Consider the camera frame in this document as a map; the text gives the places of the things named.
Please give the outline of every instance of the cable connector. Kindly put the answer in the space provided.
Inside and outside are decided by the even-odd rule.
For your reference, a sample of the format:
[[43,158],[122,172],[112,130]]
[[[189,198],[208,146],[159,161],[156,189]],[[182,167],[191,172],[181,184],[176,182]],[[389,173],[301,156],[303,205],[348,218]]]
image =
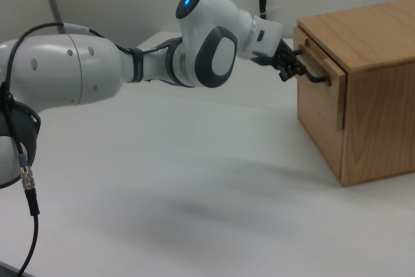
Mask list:
[[20,177],[25,190],[34,188],[33,171],[29,165],[20,168]]

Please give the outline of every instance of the white tabletop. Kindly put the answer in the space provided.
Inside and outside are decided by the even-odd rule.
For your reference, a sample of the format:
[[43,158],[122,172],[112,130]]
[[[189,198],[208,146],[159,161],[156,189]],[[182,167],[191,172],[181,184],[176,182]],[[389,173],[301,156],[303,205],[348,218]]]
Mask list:
[[[128,84],[42,113],[27,272],[415,276],[415,175],[341,188],[288,102],[267,110]],[[2,189],[0,261],[21,266],[32,227],[20,183]]]

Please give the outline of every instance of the drawer handle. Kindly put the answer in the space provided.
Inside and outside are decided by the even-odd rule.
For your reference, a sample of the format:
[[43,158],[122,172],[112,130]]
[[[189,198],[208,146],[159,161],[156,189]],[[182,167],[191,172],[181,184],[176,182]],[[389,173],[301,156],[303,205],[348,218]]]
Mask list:
[[[293,51],[294,55],[301,55],[302,51],[301,50],[295,50]],[[307,69],[307,67],[302,64],[298,58],[297,58],[297,67],[298,67],[298,71],[299,71],[299,76],[305,75],[307,77],[308,80],[310,80],[311,82],[314,83],[319,83],[319,82],[325,82],[328,81],[327,76],[326,75],[318,75],[318,76],[314,76],[312,73],[309,72],[309,70]]]
[[282,39],[279,42],[277,51],[274,56],[267,56],[263,53],[255,53],[256,58],[251,61],[260,66],[272,66],[279,71],[279,77],[282,81],[287,81],[295,75],[305,75],[308,80],[314,83],[328,81],[326,75],[313,75],[297,58],[301,50],[293,51]]

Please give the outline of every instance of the black strap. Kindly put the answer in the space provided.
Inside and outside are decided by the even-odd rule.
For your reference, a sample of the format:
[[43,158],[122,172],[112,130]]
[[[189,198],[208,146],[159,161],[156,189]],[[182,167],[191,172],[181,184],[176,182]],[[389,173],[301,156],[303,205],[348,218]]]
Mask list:
[[129,49],[132,52],[134,75],[130,82],[140,82],[143,79],[144,53],[138,48]]

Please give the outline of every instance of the wooden box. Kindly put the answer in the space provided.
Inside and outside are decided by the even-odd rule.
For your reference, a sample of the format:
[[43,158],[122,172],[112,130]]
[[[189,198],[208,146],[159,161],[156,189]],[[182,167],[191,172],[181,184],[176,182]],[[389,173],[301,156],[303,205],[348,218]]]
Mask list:
[[298,20],[298,119],[343,186],[415,170],[415,0]]

